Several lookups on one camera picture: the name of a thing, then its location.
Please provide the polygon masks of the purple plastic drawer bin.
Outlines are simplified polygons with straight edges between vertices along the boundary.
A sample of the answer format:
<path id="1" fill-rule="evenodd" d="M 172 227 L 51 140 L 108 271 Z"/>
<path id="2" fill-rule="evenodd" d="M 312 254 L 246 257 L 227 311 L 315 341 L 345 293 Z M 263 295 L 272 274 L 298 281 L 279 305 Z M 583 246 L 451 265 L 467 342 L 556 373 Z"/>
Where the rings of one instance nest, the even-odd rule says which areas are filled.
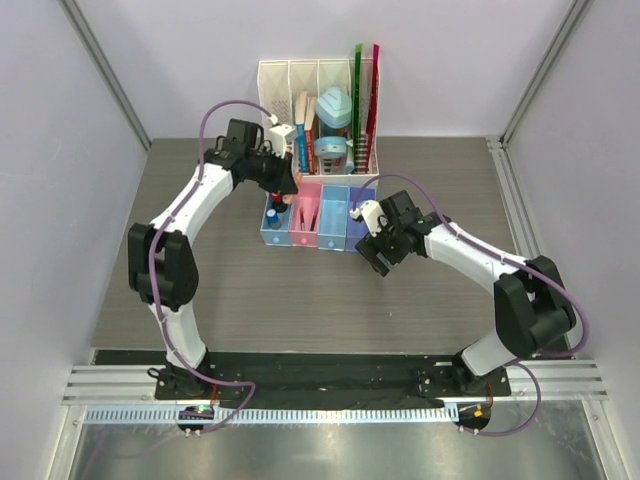
<path id="1" fill-rule="evenodd" d="M 357 222 L 351 217 L 351 210 L 353 204 L 359 206 L 362 202 L 367 200 L 375 200 L 377 196 L 375 188 L 365 188 L 360 193 L 360 188 L 353 186 L 349 190 L 349 202 L 347 207 L 347 231 L 346 231 L 346 244 L 345 250 L 347 252 L 356 252 L 356 244 L 366 236 L 368 233 L 367 226 L 364 222 Z"/>

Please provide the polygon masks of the red pen refill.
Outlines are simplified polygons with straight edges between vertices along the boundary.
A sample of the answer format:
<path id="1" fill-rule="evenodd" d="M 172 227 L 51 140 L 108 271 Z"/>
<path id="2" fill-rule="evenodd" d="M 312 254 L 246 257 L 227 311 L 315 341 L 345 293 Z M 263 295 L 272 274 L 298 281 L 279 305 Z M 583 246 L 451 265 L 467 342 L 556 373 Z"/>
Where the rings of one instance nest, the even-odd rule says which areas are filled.
<path id="1" fill-rule="evenodd" d="M 309 215 L 307 212 L 307 209 L 305 207 L 300 207 L 299 208 L 299 223 L 300 223 L 300 230 L 303 232 L 306 232 L 308 230 L 309 227 Z"/>
<path id="2" fill-rule="evenodd" d="M 316 230 L 318 214 L 319 214 L 319 205 L 316 205 L 311 218 L 310 231 Z"/>

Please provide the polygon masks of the pink plastic drawer bin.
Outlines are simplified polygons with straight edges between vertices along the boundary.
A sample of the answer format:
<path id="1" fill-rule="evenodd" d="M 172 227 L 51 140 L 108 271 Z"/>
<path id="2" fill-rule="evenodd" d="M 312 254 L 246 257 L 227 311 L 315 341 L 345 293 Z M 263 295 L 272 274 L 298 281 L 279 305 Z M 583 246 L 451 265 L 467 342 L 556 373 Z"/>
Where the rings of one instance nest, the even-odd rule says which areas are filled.
<path id="1" fill-rule="evenodd" d="M 320 183 L 303 182 L 299 185 L 298 194 L 292 204 L 290 235 L 295 247 L 316 248 L 318 246 L 318 222 L 321 206 L 322 185 Z M 315 206 L 319 205 L 316 230 L 310 231 L 311 218 Z M 306 232 L 300 230 L 299 208 L 305 207 L 309 215 L 309 227 Z"/>

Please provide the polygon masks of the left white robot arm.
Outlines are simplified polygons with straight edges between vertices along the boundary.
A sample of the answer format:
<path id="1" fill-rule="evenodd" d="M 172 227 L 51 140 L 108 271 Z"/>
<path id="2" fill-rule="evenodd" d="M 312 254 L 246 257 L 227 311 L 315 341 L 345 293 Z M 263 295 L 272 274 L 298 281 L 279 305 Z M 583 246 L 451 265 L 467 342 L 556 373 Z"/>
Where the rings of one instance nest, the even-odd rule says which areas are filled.
<path id="1" fill-rule="evenodd" d="M 276 195 L 298 191 L 292 162 L 294 126 L 274 121 L 269 129 L 232 119 L 211 148 L 201 147 L 192 178 L 151 222 L 133 224 L 127 235 L 128 281 L 153 312 L 166 348 L 156 373 L 161 386 L 193 399 L 213 385 L 209 352 L 198 332 L 193 299 L 198 284 L 192 245 L 220 202 L 245 182 Z"/>

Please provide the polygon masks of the blue plastic drawer bin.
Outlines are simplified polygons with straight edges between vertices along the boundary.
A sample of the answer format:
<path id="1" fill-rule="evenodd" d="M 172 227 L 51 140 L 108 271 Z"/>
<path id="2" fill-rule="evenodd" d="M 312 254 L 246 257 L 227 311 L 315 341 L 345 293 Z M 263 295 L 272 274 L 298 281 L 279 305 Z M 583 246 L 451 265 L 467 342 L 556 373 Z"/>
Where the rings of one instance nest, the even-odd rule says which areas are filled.
<path id="1" fill-rule="evenodd" d="M 273 210 L 273 199 L 270 194 L 267 194 L 260 226 L 260 235 L 264 243 L 272 247 L 292 247 L 290 235 L 292 207 L 287 205 L 284 211 L 276 211 L 277 220 L 273 221 L 268 215 L 271 210 Z"/>

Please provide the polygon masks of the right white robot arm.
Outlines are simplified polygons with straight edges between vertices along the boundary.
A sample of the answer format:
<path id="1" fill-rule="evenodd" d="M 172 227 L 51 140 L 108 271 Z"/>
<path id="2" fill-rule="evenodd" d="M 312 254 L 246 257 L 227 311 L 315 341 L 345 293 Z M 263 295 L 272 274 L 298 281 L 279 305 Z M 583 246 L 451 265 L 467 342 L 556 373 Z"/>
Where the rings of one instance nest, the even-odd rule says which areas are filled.
<path id="1" fill-rule="evenodd" d="M 472 395 L 515 360 L 556 353 L 577 318 L 555 263 L 496 249 L 441 213 L 424 214 L 402 190 L 381 201 L 353 204 L 351 218 L 367 228 L 356 250 L 381 276 L 408 255 L 445 264 L 492 297 L 493 329 L 451 360 L 457 391 Z"/>

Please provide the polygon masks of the light blue drawer bin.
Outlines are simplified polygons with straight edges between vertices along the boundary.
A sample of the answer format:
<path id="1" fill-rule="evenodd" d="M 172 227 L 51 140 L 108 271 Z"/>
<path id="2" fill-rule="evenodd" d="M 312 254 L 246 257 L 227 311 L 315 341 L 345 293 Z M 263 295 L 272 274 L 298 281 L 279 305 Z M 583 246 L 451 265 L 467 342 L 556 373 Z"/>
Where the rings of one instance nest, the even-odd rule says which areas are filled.
<path id="1" fill-rule="evenodd" d="M 349 188 L 347 186 L 323 186 L 317 235 L 319 249 L 345 250 L 348 200 Z"/>

